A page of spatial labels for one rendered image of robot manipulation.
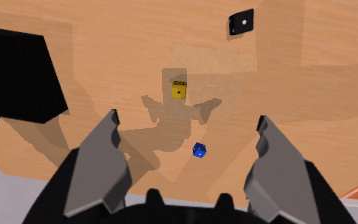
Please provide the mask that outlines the blue die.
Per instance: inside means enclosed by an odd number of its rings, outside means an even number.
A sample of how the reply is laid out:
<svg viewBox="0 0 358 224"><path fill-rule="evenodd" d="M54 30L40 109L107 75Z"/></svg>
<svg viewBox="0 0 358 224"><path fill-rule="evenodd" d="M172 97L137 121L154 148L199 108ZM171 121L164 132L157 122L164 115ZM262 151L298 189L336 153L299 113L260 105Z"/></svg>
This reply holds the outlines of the blue die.
<svg viewBox="0 0 358 224"><path fill-rule="evenodd" d="M206 154L206 147L203 144L196 143L193 147L193 156L203 158L203 156Z"/></svg>

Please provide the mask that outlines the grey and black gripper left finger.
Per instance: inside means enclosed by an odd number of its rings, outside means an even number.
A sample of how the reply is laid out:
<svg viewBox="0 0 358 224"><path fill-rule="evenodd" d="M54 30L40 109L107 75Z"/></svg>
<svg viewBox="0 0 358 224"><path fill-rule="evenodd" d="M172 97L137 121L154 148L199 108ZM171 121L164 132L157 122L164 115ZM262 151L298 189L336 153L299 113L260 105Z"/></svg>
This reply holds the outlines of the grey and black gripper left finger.
<svg viewBox="0 0 358 224"><path fill-rule="evenodd" d="M116 109L70 151L22 224L98 224L126 207L132 177L121 142Z"/></svg>

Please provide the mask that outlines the black die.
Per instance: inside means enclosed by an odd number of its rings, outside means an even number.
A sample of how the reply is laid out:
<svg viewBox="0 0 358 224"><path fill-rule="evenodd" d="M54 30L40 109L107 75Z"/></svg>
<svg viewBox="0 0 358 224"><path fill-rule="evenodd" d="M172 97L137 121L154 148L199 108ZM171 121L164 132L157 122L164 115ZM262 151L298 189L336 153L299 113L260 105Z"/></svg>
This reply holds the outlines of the black die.
<svg viewBox="0 0 358 224"><path fill-rule="evenodd" d="M235 13L229 17L230 35L238 35L253 30L254 9Z"/></svg>

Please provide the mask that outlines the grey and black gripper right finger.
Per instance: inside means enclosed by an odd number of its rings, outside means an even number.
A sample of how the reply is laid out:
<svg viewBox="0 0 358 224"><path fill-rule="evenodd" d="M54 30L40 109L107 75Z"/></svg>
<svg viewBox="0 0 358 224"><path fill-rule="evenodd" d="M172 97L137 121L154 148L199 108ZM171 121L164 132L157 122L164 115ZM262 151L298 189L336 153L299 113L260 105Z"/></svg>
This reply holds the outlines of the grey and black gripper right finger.
<svg viewBox="0 0 358 224"><path fill-rule="evenodd" d="M248 213L270 224L357 224L313 162L266 115L256 131L259 158L243 188Z"/></svg>

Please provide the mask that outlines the yellow die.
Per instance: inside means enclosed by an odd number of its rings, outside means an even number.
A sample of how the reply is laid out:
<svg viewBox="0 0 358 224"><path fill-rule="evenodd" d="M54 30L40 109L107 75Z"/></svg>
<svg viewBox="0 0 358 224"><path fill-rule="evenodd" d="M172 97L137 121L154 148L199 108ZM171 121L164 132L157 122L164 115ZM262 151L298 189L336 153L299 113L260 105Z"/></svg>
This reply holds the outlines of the yellow die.
<svg viewBox="0 0 358 224"><path fill-rule="evenodd" d="M186 98L187 82L173 81L172 84L172 98L185 99Z"/></svg>

